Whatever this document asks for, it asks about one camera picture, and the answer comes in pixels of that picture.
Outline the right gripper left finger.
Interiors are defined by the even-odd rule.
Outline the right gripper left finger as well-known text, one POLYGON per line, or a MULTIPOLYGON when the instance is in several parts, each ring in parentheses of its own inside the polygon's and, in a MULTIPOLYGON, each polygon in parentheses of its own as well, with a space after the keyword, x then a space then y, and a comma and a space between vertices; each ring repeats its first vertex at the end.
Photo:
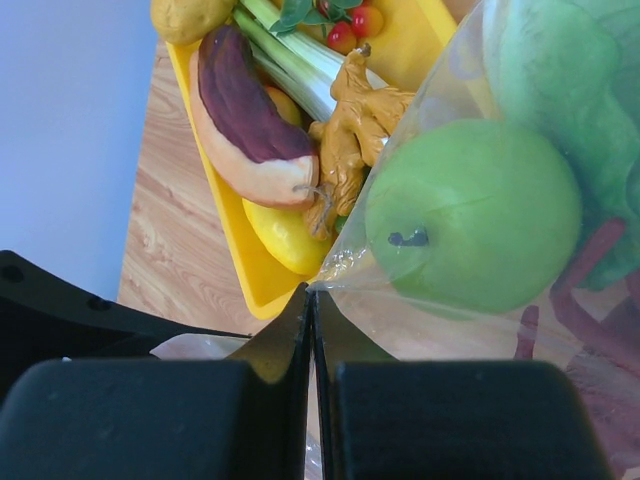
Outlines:
POLYGON ((5 479, 300 479, 311 297, 223 360, 49 360, 1 409, 5 479))

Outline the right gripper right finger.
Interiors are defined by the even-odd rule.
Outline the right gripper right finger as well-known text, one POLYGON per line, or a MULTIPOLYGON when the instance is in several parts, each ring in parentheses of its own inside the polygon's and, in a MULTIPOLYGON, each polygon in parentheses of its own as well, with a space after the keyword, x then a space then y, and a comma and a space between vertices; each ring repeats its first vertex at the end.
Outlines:
POLYGON ((609 479, 568 377, 531 360, 400 361, 317 293, 328 479, 609 479))

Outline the red fake lobster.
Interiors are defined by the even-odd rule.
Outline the red fake lobster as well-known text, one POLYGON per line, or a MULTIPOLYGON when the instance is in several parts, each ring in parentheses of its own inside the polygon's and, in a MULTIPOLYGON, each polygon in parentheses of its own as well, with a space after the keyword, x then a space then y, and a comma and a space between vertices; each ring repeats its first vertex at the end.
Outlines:
POLYGON ((564 368, 578 390, 616 479, 639 477, 639 271, 624 277, 626 296, 603 318, 574 296, 621 240, 626 222, 599 226, 549 291, 556 321, 582 348, 564 368))

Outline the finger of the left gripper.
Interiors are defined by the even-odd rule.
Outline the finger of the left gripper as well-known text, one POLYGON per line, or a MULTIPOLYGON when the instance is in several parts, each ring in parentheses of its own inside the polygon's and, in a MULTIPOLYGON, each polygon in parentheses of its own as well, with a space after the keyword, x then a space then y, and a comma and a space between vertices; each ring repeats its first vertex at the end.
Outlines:
POLYGON ((144 313, 68 283, 11 250, 1 252, 1 396, 46 360, 145 357, 178 335, 247 340, 144 313))

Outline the clear zip top bag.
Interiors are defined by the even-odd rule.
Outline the clear zip top bag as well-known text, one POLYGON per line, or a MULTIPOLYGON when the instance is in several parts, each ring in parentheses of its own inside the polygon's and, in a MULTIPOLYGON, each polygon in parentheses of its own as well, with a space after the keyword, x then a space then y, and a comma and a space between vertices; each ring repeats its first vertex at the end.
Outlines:
POLYGON ((639 5, 186 1, 168 39, 249 310, 306 286, 308 476, 639 475, 639 5))

